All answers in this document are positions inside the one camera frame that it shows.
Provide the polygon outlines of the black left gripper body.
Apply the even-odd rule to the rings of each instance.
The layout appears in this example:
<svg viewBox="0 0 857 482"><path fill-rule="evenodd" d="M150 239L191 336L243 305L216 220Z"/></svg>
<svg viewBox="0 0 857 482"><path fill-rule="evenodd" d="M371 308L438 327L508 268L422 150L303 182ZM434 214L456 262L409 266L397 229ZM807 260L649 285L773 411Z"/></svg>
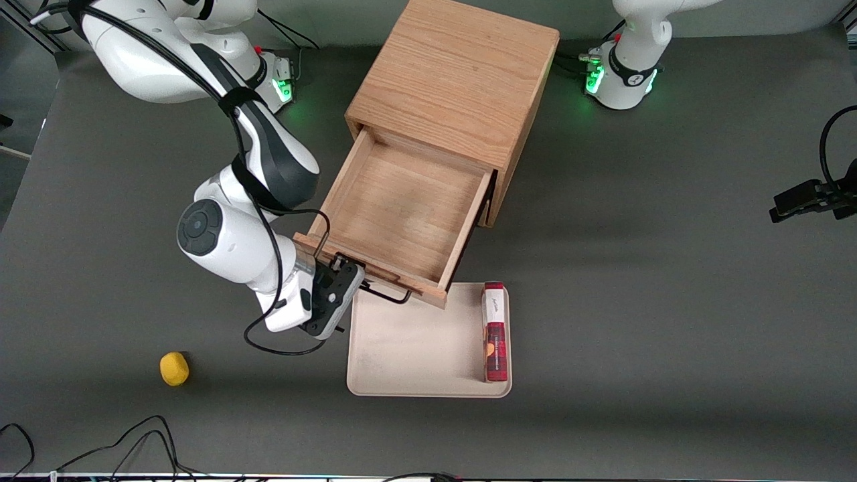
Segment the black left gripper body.
<svg viewBox="0 0 857 482"><path fill-rule="evenodd" d="M836 220L844 220L856 214L856 164L851 161L843 178L832 182L832 190L838 199L838 207L833 209Z"/></svg>

